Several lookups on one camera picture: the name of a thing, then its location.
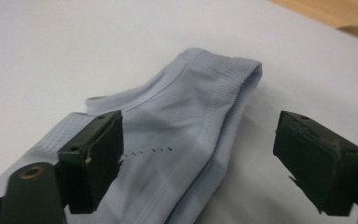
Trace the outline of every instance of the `wooden surface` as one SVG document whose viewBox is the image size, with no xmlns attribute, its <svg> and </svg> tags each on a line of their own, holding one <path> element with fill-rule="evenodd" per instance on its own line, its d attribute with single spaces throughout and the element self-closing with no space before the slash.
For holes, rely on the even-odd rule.
<svg viewBox="0 0 358 224">
<path fill-rule="evenodd" d="M 333 27 L 358 25 L 358 0 L 270 0 Z"/>
</svg>

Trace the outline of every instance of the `white background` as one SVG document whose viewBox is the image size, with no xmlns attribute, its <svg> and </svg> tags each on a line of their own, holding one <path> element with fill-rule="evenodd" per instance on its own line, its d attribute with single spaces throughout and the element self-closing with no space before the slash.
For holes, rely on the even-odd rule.
<svg viewBox="0 0 358 224">
<path fill-rule="evenodd" d="M 319 215 L 272 146 L 281 110 L 358 145 L 358 39 L 267 1 L 0 1 L 0 174 L 86 98 L 142 85 L 191 47 L 264 68 L 198 223 L 356 223 L 356 206 Z"/>
</svg>

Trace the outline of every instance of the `light blue fabric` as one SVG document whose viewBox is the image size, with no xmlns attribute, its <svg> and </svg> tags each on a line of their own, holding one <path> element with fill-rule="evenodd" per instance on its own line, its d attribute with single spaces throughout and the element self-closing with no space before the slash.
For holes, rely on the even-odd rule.
<svg viewBox="0 0 358 224">
<path fill-rule="evenodd" d="M 122 110 L 125 154 L 97 212 L 69 223 L 193 223 L 222 181 L 258 62 L 189 49 L 140 88 L 91 98 L 0 176 L 56 161 L 55 153 L 95 116 Z"/>
</svg>

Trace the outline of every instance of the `light blue garment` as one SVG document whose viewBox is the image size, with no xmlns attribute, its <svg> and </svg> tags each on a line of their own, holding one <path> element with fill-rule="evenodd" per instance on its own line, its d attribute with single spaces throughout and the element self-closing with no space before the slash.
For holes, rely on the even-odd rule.
<svg viewBox="0 0 358 224">
<path fill-rule="evenodd" d="M 55 153 L 95 116 L 122 110 L 125 154 L 118 178 L 91 215 L 69 223 L 193 223 L 222 181 L 258 62 L 188 49 L 144 86 L 88 99 L 0 176 Z"/>
</svg>

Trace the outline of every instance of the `brass screw hole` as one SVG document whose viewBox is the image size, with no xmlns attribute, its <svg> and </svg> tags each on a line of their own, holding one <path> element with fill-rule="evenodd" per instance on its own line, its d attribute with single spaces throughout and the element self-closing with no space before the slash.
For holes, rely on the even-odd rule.
<svg viewBox="0 0 358 224">
<path fill-rule="evenodd" d="M 38 176 L 40 174 L 43 173 L 43 167 L 41 166 L 33 166 L 28 168 L 27 170 L 24 170 L 21 174 L 20 174 L 20 178 L 21 179 L 30 179 L 30 178 L 34 178 L 35 176 Z"/>
</svg>

